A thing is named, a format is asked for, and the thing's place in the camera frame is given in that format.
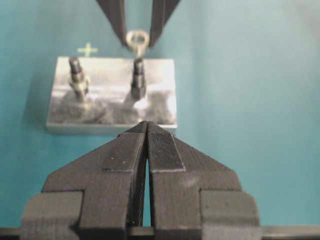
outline metal shaft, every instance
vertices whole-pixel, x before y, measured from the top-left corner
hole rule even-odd
[[[137,100],[146,95],[144,62],[141,58],[134,60],[131,94]]]
[[[79,59],[76,56],[69,58],[71,81],[70,86],[73,88],[75,96],[79,102],[86,100],[86,95],[89,92],[88,80],[86,79]]]

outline small metal ring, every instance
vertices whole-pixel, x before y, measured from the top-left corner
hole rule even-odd
[[[126,34],[126,44],[137,58],[141,58],[149,46],[149,35],[143,30],[132,30]]]

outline gripper jaw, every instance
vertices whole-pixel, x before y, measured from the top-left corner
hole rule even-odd
[[[73,226],[80,239],[125,240],[129,227],[142,226],[147,158],[151,224],[156,240],[201,239],[202,195],[206,200],[211,191],[242,190],[233,170],[153,122],[144,121],[52,172],[40,195],[78,192],[70,199],[81,198],[77,224]],[[39,224],[34,218],[25,219],[22,223],[28,224],[24,226]],[[58,225],[59,219],[50,223]],[[29,228],[24,226],[27,236]]]

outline teal surface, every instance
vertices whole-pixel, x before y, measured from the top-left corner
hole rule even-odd
[[[148,30],[151,1],[126,5],[128,29]],[[238,173],[263,225],[320,224],[319,12],[181,0],[146,56],[175,60],[177,137]],[[92,56],[132,56],[94,0],[2,0],[0,29],[0,226],[18,226],[50,172],[112,139],[47,133],[57,57],[88,42]]]

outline aluminum plate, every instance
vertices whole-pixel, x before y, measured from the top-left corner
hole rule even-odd
[[[51,133],[119,133],[141,121],[153,121],[175,133],[177,100],[172,59],[144,59],[146,94],[131,96],[134,60],[129,58],[79,57],[90,77],[85,103],[76,100],[69,86],[69,58],[57,59],[46,126]]]

